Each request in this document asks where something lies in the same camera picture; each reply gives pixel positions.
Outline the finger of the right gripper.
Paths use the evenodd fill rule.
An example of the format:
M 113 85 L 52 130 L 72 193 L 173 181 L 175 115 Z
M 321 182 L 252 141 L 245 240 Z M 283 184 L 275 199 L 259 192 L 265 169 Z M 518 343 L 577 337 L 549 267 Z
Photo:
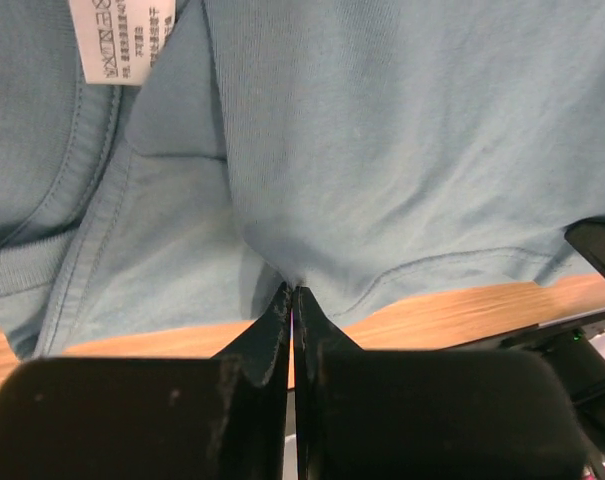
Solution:
M 572 225 L 564 237 L 605 279 L 605 218 L 581 220 Z

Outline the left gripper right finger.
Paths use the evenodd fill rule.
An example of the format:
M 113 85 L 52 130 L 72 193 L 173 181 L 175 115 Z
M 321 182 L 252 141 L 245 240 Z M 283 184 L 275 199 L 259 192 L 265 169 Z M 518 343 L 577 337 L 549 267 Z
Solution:
M 298 477 L 362 479 L 367 400 L 355 368 L 366 354 L 307 287 L 294 291 L 292 324 Z

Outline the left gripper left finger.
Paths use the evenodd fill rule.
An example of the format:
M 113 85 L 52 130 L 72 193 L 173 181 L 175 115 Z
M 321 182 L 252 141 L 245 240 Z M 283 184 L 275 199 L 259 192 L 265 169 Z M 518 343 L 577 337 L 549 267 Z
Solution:
M 218 479 L 282 477 L 290 336 L 291 288 L 283 283 L 266 311 L 214 356 L 223 404 L 210 441 Z

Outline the grey-blue t shirt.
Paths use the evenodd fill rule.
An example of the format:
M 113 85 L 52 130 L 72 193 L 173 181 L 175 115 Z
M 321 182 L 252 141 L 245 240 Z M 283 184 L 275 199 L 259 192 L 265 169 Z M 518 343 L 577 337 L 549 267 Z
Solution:
M 17 357 L 588 274 L 605 1 L 0 1 Z

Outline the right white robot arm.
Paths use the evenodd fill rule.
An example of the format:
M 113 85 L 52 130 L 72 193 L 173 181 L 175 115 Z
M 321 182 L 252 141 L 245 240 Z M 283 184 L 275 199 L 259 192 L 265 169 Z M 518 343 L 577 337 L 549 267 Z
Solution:
M 605 217 L 572 225 L 566 242 L 605 279 Z M 605 355 L 594 340 L 605 335 L 605 307 L 461 344 L 464 350 L 533 353 L 554 370 L 573 403 L 590 459 L 582 477 L 605 479 Z

